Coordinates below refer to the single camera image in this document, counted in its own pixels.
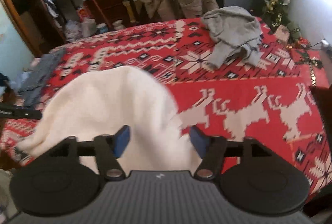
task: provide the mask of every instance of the wall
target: wall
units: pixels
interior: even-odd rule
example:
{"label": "wall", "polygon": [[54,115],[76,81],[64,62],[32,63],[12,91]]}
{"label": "wall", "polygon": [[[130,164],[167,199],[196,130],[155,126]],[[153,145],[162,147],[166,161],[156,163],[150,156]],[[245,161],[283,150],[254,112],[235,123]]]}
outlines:
{"label": "wall", "polygon": [[288,14],[312,44],[323,38],[332,43],[332,0],[291,0]]}
{"label": "wall", "polygon": [[0,73],[13,80],[33,58],[0,3]]}

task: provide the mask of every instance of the white plastic bag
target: white plastic bag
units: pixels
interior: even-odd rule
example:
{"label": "white plastic bag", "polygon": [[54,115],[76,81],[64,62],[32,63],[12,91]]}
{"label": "white plastic bag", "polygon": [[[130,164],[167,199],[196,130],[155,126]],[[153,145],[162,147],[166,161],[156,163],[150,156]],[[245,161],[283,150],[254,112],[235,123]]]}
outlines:
{"label": "white plastic bag", "polygon": [[66,24],[65,36],[69,42],[82,39],[81,24],[79,22],[69,20]]}

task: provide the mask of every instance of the wooden cabinet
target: wooden cabinet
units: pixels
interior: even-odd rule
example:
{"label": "wooden cabinet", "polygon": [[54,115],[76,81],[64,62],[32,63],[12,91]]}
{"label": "wooden cabinet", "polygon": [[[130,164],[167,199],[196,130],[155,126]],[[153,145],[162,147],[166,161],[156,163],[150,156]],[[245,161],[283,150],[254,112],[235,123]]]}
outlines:
{"label": "wooden cabinet", "polygon": [[117,20],[123,20],[125,27],[133,26],[130,23],[130,18],[127,13],[127,8],[123,5],[123,0],[86,0],[84,1],[84,7],[87,7],[91,12],[93,18],[97,24],[106,23],[101,11],[104,13],[110,23]]}

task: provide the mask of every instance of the red patterned blanket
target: red patterned blanket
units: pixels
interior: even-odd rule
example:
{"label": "red patterned blanket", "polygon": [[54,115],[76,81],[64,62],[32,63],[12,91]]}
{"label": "red patterned blanket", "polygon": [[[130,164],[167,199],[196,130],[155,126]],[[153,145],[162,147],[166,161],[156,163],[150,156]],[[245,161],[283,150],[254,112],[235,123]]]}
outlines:
{"label": "red patterned blanket", "polygon": [[[196,125],[208,135],[232,140],[251,136],[303,171],[311,193],[332,180],[331,154],[317,108],[307,85],[308,66],[296,65],[260,21],[261,60],[254,68],[240,59],[211,71],[206,62],[214,44],[200,19],[168,21],[108,32],[67,44],[67,54],[44,89],[39,110],[64,85],[82,73],[136,66],[152,74],[175,96],[183,133]],[[324,71],[317,84],[327,85]],[[8,120],[0,146],[22,165],[31,158],[16,148],[37,122]],[[224,169],[237,163],[229,159]]]}

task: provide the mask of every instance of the white towel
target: white towel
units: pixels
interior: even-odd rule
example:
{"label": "white towel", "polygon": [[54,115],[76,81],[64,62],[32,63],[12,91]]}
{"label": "white towel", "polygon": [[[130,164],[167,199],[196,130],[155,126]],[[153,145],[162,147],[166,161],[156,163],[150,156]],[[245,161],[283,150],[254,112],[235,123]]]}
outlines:
{"label": "white towel", "polygon": [[[47,105],[33,135],[18,148],[38,157],[64,138],[91,141],[131,128],[131,140],[118,159],[131,170],[191,170],[200,163],[188,136],[181,137],[177,105],[167,88],[134,67],[83,74],[64,86]],[[81,163],[97,172],[92,157]]]}

